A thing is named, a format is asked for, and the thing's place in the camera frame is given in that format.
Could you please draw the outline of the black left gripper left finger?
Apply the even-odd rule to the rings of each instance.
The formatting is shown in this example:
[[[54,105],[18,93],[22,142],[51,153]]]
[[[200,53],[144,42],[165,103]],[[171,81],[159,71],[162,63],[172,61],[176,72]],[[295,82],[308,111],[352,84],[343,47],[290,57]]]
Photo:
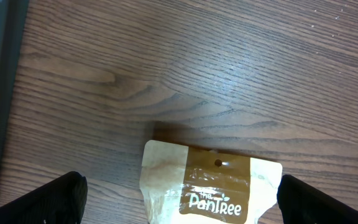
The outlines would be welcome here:
[[[0,224],[80,224],[87,201],[85,176],[71,171],[0,207]]]

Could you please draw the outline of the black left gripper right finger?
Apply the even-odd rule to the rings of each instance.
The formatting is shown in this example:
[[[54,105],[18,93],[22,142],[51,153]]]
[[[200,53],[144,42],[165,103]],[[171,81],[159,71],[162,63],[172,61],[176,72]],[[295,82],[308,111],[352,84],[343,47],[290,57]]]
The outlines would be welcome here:
[[[358,211],[306,184],[284,175],[277,193],[284,224],[358,224]]]

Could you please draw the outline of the brown snack bag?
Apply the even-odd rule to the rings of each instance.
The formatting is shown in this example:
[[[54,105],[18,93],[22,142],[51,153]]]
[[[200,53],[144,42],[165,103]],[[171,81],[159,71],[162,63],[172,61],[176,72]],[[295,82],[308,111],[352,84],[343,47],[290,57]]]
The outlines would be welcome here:
[[[140,190],[149,223],[257,223],[277,202],[277,162],[150,140]]]

